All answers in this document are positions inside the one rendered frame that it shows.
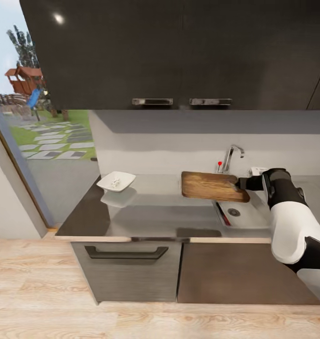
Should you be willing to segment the cutting board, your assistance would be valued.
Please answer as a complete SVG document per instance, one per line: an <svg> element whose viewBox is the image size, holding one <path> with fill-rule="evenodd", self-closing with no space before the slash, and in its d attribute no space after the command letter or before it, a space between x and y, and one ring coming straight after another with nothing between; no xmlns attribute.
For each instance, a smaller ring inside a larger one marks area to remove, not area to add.
<svg viewBox="0 0 320 339"><path fill-rule="evenodd" d="M236 175L203 172L181 172L182 196L206 200L248 203L251 199L246 189L236 186ZM237 191L231 184L235 185Z"/></svg>

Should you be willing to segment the parer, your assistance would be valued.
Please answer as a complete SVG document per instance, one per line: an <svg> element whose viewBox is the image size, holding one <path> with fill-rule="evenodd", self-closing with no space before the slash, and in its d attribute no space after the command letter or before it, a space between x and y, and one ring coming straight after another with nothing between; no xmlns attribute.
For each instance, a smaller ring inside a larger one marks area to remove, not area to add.
<svg viewBox="0 0 320 339"><path fill-rule="evenodd" d="M226 216L224 215L224 213L223 213L223 211L222 211L222 209L221 209L221 207L219 206L218 203L216 203L216 206L217 206L217 208L218 208L218 210L219 210L221 216L223 217L223 219L224 219L226 225L227 225L227 226L230 226L231 224L229 223L228 219L227 219Z"/></svg>

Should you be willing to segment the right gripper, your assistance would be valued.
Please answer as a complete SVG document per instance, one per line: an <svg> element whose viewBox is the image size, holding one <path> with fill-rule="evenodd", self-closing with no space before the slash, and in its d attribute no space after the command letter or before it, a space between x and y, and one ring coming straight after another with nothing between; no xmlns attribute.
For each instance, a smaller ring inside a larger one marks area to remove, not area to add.
<svg viewBox="0 0 320 339"><path fill-rule="evenodd" d="M256 176L258 177L258 176ZM255 190L260 191L261 189L258 189L255 185L255 178L256 177L250 177L250 178L239 178L238 182L236 183L236 186L239 187L239 189L247 189L247 190Z"/></svg>

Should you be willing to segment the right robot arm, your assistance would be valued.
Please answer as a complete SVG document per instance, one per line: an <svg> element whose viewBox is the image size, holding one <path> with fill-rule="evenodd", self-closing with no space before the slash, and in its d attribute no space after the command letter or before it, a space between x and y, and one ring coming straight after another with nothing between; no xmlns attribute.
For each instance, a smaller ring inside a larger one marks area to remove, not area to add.
<svg viewBox="0 0 320 339"><path fill-rule="evenodd" d="M239 189L263 190L271 213L271 250L320 300L320 224L284 168L251 167Z"/></svg>

